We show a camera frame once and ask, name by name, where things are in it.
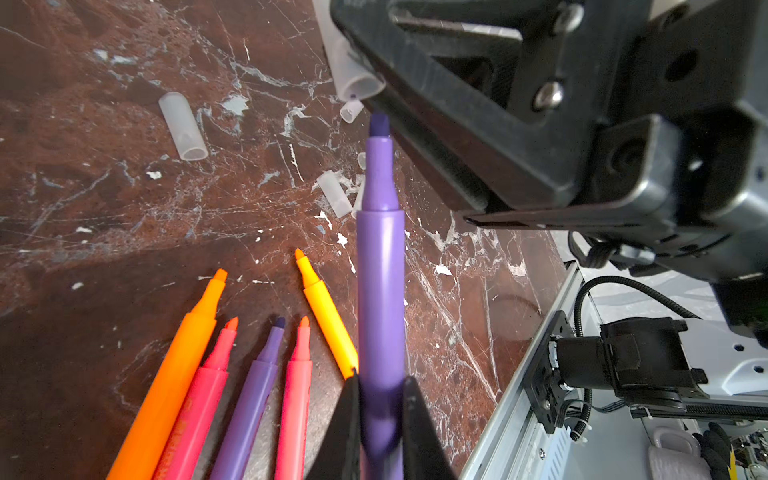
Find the pink highlighter pen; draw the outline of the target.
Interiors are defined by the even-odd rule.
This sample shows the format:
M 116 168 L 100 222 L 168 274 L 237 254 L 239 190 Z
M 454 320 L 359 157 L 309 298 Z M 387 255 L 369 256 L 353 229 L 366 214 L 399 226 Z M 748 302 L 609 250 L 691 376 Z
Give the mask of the pink highlighter pen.
M 310 321 L 303 317 L 294 350 L 286 365 L 274 478 L 303 479 L 312 368 Z
M 228 379 L 239 319 L 219 332 L 216 344 L 197 369 L 153 479 L 191 479 Z

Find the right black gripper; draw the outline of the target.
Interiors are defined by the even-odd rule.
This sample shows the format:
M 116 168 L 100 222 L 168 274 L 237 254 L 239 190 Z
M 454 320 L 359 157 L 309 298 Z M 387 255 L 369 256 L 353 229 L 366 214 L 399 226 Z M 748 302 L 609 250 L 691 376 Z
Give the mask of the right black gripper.
M 767 5 L 335 1 L 370 101 L 471 224 L 576 231 L 705 282 L 767 273 Z

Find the aluminium front rail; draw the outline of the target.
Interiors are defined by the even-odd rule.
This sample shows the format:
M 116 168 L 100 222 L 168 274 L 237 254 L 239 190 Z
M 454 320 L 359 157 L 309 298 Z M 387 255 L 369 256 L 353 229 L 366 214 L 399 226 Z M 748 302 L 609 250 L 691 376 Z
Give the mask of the aluminium front rail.
M 559 429 L 545 432 L 524 392 L 535 350 L 555 325 L 559 311 L 571 313 L 584 277 L 574 262 L 567 264 L 564 284 L 544 322 L 533 336 L 522 363 L 506 388 L 459 477 L 461 479 L 564 479 L 572 444 Z

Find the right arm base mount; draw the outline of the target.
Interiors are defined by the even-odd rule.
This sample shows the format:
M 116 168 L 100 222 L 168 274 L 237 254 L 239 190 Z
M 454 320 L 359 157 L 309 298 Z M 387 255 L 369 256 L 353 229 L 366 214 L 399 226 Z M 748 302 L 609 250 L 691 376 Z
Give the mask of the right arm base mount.
M 657 415 L 686 412 L 688 400 L 709 397 L 705 372 L 684 353 L 688 331 L 684 320 L 635 317 L 578 337 L 557 310 L 522 380 L 535 416 L 548 433 L 562 427 L 574 389 L 611 390 L 626 405 Z

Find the clear pen cap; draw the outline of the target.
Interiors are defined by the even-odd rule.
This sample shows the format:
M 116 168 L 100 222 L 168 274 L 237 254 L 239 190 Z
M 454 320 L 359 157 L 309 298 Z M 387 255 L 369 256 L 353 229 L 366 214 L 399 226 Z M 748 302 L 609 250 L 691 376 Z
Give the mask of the clear pen cap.
M 343 102 L 363 101 L 381 93 L 385 82 L 334 24 L 330 1 L 313 0 L 312 4 L 337 97 Z
M 343 218 L 353 211 L 353 206 L 333 171 L 325 171 L 320 175 L 317 184 L 338 218 Z
M 158 104 L 181 160 L 200 161 L 208 150 L 187 99 L 178 92 L 163 95 Z

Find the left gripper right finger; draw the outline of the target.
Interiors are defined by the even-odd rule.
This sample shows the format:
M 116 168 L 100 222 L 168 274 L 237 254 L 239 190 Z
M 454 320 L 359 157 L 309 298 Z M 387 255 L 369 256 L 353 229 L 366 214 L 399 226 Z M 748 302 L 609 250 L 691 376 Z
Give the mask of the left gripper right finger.
M 456 480 L 417 379 L 409 376 L 403 385 L 403 471 L 405 480 Z

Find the purple highlighter pen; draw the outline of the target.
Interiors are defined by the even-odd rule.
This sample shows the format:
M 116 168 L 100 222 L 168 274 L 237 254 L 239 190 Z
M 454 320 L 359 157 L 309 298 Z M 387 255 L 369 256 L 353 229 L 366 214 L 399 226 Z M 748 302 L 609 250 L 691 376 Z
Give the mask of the purple highlighter pen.
M 357 221 L 361 432 L 366 479 L 402 479 L 405 381 L 405 214 L 394 182 L 393 140 L 383 113 L 370 118 L 365 188 Z
M 285 318 L 278 317 L 264 347 L 251 363 L 210 479 L 242 479 L 245 475 L 266 403 L 276 380 L 285 326 Z

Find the yellow orange highlighter pen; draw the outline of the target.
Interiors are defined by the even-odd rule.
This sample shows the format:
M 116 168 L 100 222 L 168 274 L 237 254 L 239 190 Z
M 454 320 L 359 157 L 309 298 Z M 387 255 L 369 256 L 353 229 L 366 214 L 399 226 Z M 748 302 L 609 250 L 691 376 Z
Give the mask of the yellow orange highlighter pen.
M 295 250 L 296 265 L 302 276 L 303 293 L 344 379 L 359 371 L 357 350 L 336 308 L 325 282 L 314 270 L 309 258 Z

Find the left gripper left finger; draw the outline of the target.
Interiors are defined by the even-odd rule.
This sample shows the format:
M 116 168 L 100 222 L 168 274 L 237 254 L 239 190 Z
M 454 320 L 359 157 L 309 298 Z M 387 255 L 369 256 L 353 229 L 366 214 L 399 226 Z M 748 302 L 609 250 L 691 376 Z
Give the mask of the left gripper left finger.
M 359 376 L 343 385 L 307 480 L 361 478 L 361 413 Z

